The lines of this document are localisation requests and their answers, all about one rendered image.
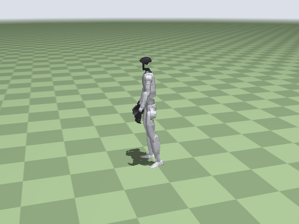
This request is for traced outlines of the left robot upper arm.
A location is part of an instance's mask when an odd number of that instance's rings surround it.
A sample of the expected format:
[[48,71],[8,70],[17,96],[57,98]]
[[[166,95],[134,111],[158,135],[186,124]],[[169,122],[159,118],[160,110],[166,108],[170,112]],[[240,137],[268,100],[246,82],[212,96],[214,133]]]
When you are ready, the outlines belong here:
[[147,97],[150,96],[150,89],[151,89],[151,82],[152,82],[152,76],[151,75],[146,75],[145,76],[145,89],[146,89],[146,93],[148,94]]

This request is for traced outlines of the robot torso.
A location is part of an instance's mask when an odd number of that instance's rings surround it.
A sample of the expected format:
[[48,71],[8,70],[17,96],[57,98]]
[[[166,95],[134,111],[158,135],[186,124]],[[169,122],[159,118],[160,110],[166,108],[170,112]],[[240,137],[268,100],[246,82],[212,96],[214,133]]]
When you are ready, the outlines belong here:
[[156,111],[156,104],[155,104],[155,100],[153,99],[153,97],[156,96],[156,88],[155,88],[155,78],[154,78],[154,74],[153,73],[149,73],[148,71],[146,73],[143,74],[142,76],[142,84],[143,84],[143,88],[144,88],[144,92],[146,91],[145,89],[145,76],[146,75],[151,75],[152,76],[152,82],[151,82],[151,89],[150,89],[150,96],[147,98],[148,102],[146,104],[146,111],[149,111],[150,108],[153,108]]

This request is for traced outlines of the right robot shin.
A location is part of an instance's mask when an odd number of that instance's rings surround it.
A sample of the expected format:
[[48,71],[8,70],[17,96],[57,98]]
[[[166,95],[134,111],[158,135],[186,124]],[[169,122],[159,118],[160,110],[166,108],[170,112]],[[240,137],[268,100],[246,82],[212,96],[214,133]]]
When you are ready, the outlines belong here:
[[151,148],[150,138],[149,138],[148,134],[147,134],[147,145],[148,145],[149,155],[152,155],[153,151]]

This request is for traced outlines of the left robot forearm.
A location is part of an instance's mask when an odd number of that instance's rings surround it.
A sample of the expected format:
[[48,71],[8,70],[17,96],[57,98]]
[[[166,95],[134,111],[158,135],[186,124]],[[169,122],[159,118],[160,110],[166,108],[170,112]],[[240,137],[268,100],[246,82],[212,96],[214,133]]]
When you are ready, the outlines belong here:
[[142,112],[142,110],[146,108],[146,104],[148,102],[147,96],[148,94],[146,92],[142,94],[142,102],[139,108],[139,112]]

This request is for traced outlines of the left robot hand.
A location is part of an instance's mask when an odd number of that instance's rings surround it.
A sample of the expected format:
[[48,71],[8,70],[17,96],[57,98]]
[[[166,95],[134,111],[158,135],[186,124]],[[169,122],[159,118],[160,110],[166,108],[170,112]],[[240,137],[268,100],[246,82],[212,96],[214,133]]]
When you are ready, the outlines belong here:
[[143,112],[144,112],[144,109],[142,110],[142,112],[139,112],[139,111],[138,111],[138,113],[135,115],[135,121],[136,121],[137,123],[140,123],[140,124],[141,124],[141,118],[142,118],[142,114],[143,114]]

